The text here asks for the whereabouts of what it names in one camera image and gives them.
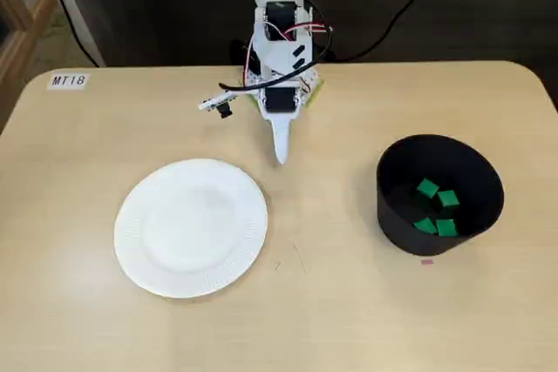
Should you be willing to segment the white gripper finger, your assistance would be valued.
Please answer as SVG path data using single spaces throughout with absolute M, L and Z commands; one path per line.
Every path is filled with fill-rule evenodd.
M 289 135 L 291 125 L 296 121 L 291 116 L 274 116 L 271 125 L 276 160 L 280 165 L 287 162 L 289 156 Z

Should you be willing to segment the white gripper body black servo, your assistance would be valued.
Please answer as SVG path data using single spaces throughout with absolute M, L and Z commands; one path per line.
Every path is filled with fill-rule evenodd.
M 261 115 L 267 121 L 277 118 L 296 119 L 303 105 L 302 92 L 302 84 L 297 81 L 261 89 L 257 95 Z

